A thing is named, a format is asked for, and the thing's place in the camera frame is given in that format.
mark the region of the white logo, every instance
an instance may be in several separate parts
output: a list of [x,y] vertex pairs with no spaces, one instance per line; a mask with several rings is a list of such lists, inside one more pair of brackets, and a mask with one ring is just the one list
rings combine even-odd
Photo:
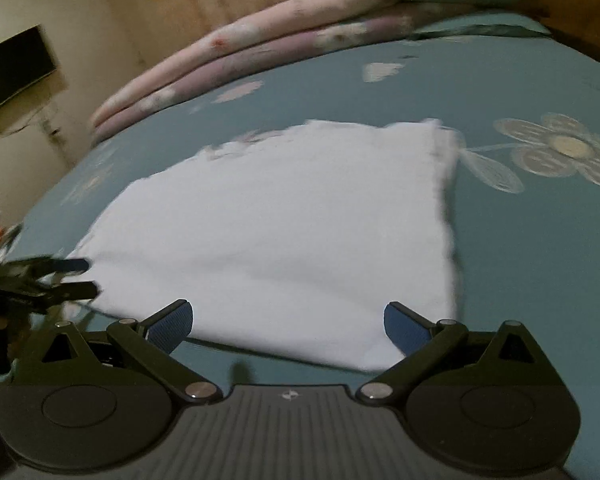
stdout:
[[295,390],[289,390],[288,392],[281,394],[280,397],[285,400],[296,400],[298,397],[300,397],[300,394]]

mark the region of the white towel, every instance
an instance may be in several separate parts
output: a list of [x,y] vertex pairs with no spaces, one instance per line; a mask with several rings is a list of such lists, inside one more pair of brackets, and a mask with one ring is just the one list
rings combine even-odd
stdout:
[[192,337],[339,367],[402,354],[382,313],[454,316],[443,188],[456,166],[437,121],[309,121],[247,136],[130,184],[72,256],[93,307],[144,319],[178,298]]

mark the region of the flower center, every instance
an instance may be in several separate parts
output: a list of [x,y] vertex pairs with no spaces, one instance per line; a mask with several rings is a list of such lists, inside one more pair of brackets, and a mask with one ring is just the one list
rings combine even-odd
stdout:
[[586,142],[575,137],[556,135],[549,140],[551,146],[556,152],[571,158],[591,158],[594,155],[593,148]]

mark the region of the teal bed sheet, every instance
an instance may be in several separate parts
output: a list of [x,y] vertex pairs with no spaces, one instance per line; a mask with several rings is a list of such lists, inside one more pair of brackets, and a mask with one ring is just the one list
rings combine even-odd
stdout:
[[[568,470],[600,479],[600,137],[589,133],[600,134],[600,64],[551,39],[363,46],[163,110],[99,145],[54,187],[27,216],[12,256],[68,254],[129,183],[203,146],[310,119],[425,118],[458,130],[467,148],[450,197],[461,320],[472,330],[505,319],[529,327],[582,412]],[[174,299],[166,290],[164,305]],[[90,326],[106,322],[96,316]],[[367,378],[199,342],[174,355],[225,391],[243,381],[356,388]]]

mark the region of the folded blanket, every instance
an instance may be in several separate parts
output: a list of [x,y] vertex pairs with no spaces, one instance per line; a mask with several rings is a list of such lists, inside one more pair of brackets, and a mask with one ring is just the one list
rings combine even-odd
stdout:
[[404,38],[415,29],[474,10],[459,4],[400,4],[355,20],[298,32],[252,46],[198,67],[176,82],[119,111],[98,126],[93,144],[166,107],[188,101],[241,77],[353,46]]
[[72,253],[93,306],[143,319],[177,298],[191,335],[359,370],[402,355],[382,313],[453,317],[443,187],[453,134],[310,121],[207,148],[129,185]]
[[287,0],[219,28],[133,79],[91,117],[99,126],[116,112],[200,65],[263,41],[336,23],[376,9],[388,0]]

